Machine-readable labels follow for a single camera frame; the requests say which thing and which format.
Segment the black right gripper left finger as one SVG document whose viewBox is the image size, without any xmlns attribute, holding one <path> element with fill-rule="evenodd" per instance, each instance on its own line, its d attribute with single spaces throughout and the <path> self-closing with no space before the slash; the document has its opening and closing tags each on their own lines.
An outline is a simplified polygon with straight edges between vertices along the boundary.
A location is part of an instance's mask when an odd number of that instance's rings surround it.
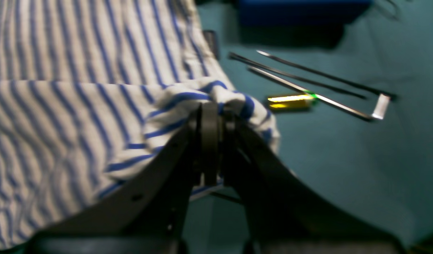
<svg viewBox="0 0 433 254">
<path fill-rule="evenodd" d="M 37 233 L 31 254 L 182 254 L 192 188 L 219 171 L 216 103 L 202 103 L 142 172 L 83 212 Z"/>
</svg>

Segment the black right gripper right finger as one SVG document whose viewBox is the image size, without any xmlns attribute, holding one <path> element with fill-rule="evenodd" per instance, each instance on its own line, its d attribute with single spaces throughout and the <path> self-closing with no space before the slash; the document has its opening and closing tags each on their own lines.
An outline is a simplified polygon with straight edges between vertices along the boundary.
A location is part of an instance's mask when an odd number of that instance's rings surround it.
<svg viewBox="0 0 433 254">
<path fill-rule="evenodd" d="M 402 254 L 390 233 L 345 212 L 287 169 L 233 113 L 222 115 L 223 175 L 240 196 L 245 254 Z"/>
</svg>

